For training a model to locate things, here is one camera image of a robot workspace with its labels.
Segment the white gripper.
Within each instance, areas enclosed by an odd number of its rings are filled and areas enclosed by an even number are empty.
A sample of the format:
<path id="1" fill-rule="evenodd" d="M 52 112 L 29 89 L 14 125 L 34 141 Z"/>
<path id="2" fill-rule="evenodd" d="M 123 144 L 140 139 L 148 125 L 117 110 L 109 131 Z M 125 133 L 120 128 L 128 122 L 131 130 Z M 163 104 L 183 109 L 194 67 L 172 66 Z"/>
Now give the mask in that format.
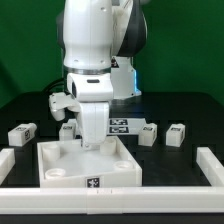
<path id="1" fill-rule="evenodd" d="M 109 119 L 109 102 L 113 99 L 111 74 L 67 75 L 67 89 L 71 94 L 70 111 L 76 112 L 83 147 L 105 141 Z"/>

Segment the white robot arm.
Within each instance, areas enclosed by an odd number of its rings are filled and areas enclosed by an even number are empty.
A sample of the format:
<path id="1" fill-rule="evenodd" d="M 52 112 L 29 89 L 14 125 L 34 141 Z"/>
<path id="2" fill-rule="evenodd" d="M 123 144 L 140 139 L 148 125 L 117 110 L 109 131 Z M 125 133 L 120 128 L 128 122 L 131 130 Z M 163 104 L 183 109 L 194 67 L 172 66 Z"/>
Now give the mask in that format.
<path id="1" fill-rule="evenodd" d="M 58 42 L 67 70 L 66 107 L 76 113 L 82 145 L 105 141 L 114 98 L 111 60 L 133 57 L 144 46 L 147 25 L 140 0 L 65 0 Z"/>

